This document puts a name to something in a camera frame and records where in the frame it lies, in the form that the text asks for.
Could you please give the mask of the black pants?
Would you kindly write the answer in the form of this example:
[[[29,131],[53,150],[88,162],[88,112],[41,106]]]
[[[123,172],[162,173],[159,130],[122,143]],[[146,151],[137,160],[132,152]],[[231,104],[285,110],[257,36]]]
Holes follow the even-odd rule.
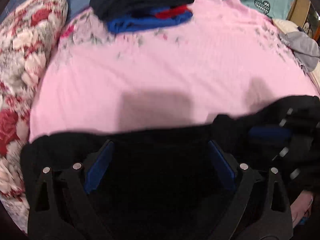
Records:
[[[275,102],[319,103],[316,96]],[[251,137],[253,127],[281,127],[274,103],[212,124],[120,134],[57,133],[71,154],[53,153],[21,168],[30,206],[30,239],[290,239],[291,204],[277,158],[285,141]],[[112,160],[96,190],[84,191],[84,162],[110,140]],[[226,190],[213,166],[214,141],[236,172]]]

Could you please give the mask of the grey garment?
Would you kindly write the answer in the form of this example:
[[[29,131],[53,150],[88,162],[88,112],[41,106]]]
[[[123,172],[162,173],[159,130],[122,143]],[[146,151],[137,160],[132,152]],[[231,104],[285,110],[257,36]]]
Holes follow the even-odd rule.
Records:
[[[304,72],[313,72],[319,63],[319,46],[303,31],[280,33],[280,40],[290,48]]]

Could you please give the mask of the pink floral bed sheet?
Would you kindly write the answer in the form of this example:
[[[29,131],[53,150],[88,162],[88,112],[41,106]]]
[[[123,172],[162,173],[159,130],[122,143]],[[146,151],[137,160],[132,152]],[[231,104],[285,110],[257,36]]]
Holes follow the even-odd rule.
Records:
[[[24,165],[71,154],[54,132],[114,133],[240,116],[316,89],[263,14],[240,0],[195,0],[176,27],[108,34],[88,11],[60,40],[31,111]]]

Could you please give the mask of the cream pillow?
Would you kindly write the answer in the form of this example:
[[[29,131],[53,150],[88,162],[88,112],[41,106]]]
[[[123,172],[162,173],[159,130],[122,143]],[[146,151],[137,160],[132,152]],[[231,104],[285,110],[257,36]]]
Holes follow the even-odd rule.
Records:
[[[299,31],[298,25],[296,25],[294,22],[278,18],[273,18],[272,22],[273,25],[276,26],[284,34]]]

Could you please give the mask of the wooden headboard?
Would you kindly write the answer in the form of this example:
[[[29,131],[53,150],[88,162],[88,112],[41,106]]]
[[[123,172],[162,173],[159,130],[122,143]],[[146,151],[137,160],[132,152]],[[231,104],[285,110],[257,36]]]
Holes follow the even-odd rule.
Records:
[[[319,43],[319,13],[310,0],[294,0],[287,20],[295,23]]]

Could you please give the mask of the folded blue garment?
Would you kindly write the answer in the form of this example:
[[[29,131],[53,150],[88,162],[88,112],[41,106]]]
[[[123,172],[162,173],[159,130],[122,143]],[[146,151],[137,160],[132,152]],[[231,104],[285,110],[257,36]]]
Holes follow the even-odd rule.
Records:
[[[193,17],[193,12],[185,12],[173,18],[161,20],[155,17],[155,13],[172,7],[149,8],[136,10],[121,17],[109,20],[106,26],[113,34],[137,32],[150,29],[173,27],[188,22]]]

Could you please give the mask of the red floral pillow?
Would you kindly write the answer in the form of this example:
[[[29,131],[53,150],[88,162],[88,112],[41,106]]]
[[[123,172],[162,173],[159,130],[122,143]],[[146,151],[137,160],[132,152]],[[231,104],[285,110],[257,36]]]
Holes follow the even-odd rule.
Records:
[[[30,111],[50,54],[66,23],[62,6],[39,0],[15,9],[1,23],[1,204],[27,232],[29,204],[20,155]]]

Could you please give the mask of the folded red garment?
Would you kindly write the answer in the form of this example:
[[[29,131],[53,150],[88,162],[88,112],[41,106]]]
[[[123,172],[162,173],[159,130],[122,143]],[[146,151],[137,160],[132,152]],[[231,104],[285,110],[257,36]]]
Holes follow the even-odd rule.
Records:
[[[172,7],[165,10],[163,9],[160,12],[155,13],[155,17],[161,20],[165,20],[168,18],[176,17],[185,12],[191,12],[191,10],[187,7],[187,5],[180,5],[178,7]]]

